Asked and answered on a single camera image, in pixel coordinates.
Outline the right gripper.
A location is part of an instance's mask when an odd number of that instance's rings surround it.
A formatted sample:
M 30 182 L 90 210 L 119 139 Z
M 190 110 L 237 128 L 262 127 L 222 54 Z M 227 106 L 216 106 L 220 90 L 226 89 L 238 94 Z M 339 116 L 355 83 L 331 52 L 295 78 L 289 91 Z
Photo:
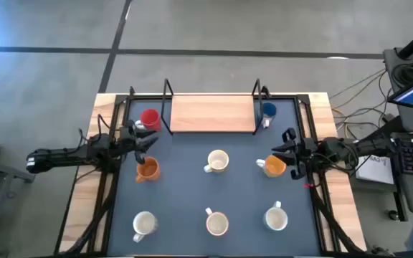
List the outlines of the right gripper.
M 272 148 L 276 152 L 272 155 L 279 158 L 288 166 L 294 166 L 290 172 L 292 179 L 301 179 L 316 172 L 315 151 L 317 145 L 312 138 L 302 138 L 299 143 L 295 141 L 294 128 L 288 128 L 282 134 L 283 144 Z

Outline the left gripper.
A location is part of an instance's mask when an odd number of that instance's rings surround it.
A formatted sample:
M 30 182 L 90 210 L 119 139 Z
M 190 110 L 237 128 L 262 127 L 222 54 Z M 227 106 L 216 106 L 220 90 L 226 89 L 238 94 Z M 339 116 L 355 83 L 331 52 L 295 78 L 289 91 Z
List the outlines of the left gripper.
M 155 130 L 138 129 L 133 120 L 128 120 L 125 125 L 120 128 L 119 141 L 128 152 L 133 151 L 137 163 L 144 164 L 145 160 L 143 153 L 146 153 L 149 148 L 158 140 L 158 137 L 143 139 L 156 133 Z

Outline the yellow-orange mug white handle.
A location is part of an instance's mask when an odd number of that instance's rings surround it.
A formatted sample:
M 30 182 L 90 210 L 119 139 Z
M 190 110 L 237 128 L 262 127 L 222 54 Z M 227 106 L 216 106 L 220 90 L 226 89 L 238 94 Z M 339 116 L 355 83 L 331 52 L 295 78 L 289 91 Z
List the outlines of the yellow-orange mug white handle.
M 287 165 L 274 155 L 266 157 L 266 159 L 257 159 L 256 164 L 263 170 L 264 174 L 269 178 L 277 178 L 284 174 Z

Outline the red mug white stripe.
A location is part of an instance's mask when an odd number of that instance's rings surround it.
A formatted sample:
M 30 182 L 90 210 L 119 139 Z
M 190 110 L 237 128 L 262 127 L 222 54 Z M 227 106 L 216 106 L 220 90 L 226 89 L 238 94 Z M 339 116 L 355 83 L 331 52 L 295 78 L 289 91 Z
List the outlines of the red mug white stripe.
M 157 110 L 146 109 L 141 113 L 140 120 L 135 122 L 138 129 L 159 131 L 161 129 L 161 117 Z

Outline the orange ceramic mug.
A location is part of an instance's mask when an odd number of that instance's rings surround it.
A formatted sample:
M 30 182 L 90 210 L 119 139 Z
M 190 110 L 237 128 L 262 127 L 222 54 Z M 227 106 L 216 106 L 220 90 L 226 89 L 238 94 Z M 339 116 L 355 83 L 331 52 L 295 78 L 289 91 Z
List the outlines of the orange ceramic mug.
M 144 164 L 136 166 L 136 183 L 143 183 L 144 181 L 155 181 L 160 175 L 160 166 L 154 157 L 145 157 Z

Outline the blue mug white handle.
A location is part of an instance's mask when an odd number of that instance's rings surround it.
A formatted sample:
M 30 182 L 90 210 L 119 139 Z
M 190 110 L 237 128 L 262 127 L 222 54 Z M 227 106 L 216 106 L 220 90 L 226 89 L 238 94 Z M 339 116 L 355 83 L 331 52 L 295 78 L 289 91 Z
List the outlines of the blue mug white handle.
M 262 127 L 270 127 L 270 123 L 277 113 L 277 108 L 271 102 L 265 102 L 262 104 Z

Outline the white mug pale green rim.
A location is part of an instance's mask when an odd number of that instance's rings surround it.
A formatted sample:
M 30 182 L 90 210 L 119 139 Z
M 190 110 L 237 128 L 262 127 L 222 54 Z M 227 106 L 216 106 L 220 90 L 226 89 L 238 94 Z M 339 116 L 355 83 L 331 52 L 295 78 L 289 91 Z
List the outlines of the white mug pale green rim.
M 282 231 L 288 225 L 288 215 L 282 209 L 280 201 L 276 201 L 264 214 L 264 225 L 273 231 Z

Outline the cream patterned mug yellow rim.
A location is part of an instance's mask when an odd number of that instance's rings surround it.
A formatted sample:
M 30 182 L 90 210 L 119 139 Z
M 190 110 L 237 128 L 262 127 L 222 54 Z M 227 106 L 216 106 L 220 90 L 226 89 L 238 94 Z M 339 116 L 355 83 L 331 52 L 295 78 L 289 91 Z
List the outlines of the cream patterned mug yellow rim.
M 223 150 L 213 150 L 207 157 L 205 173 L 222 173 L 229 164 L 229 156 Z

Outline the white mug red lattice pattern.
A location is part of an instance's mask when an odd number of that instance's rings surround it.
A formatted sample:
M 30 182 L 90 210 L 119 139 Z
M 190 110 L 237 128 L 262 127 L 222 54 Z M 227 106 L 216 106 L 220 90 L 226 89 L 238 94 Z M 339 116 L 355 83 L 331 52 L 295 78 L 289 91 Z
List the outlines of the white mug red lattice pattern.
M 158 220 L 151 212 L 139 212 L 133 220 L 133 229 L 135 231 L 133 241 L 139 243 L 146 235 L 154 233 L 157 228 Z

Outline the grey diamond mug red rim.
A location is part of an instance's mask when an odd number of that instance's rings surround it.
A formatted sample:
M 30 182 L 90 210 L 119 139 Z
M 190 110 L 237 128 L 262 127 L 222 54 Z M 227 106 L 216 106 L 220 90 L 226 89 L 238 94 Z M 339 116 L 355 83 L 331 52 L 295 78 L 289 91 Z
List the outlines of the grey diamond mug red rim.
M 215 237 L 223 236 L 229 229 L 229 219 L 220 211 L 212 211 L 210 208 L 206 208 L 206 229 Z

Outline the white paper sheet SA3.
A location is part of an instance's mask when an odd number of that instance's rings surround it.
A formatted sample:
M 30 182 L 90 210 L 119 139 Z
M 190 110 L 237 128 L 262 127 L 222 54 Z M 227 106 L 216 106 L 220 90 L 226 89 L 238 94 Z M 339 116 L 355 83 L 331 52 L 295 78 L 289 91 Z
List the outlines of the white paper sheet SA3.
M 356 168 L 357 179 L 394 184 L 391 160 L 388 157 L 362 156 Z

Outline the black diagonal strut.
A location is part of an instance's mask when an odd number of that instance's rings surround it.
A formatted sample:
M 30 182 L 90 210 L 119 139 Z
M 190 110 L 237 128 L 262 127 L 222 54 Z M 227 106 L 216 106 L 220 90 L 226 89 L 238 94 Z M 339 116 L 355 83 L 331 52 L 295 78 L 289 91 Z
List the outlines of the black diagonal strut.
M 402 120 L 397 116 L 365 138 L 349 145 L 359 156 L 390 156 L 397 151 L 396 143 L 392 139 L 393 134 L 403 132 Z

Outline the wooden shelf black metal frame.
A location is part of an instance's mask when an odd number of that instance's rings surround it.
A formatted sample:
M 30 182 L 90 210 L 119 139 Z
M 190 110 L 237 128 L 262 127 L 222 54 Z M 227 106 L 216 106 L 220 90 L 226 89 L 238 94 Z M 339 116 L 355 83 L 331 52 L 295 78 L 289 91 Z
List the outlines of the wooden shelf black metal frame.
M 174 93 L 165 79 L 160 120 L 174 133 L 251 133 L 264 119 L 263 100 L 271 97 L 256 80 L 248 93 Z

